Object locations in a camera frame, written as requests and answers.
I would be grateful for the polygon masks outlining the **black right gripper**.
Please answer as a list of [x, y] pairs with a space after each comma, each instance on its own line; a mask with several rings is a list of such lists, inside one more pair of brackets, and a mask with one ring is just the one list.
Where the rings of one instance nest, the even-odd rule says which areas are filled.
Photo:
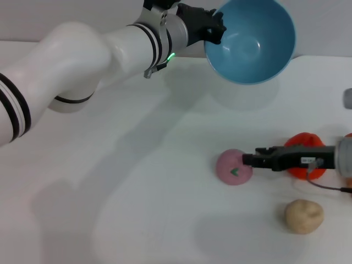
[[321, 160], [317, 168], [336, 168], [334, 146], [255, 148], [255, 153], [243, 154], [243, 164], [253, 168], [271, 168], [279, 172], [290, 168], [308, 168], [310, 163]]

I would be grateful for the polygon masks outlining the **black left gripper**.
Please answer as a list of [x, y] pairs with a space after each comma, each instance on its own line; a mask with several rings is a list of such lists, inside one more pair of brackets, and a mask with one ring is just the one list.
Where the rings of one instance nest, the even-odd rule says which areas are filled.
[[221, 44], [223, 34], [227, 30], [223, 22], [224, 14], [217, 9], [191, 7], [187, 4], [178, 4], [176, 16], [181, 18], [188, 32], [186, 46], [199, 41], [207, 41], [215, 45]]

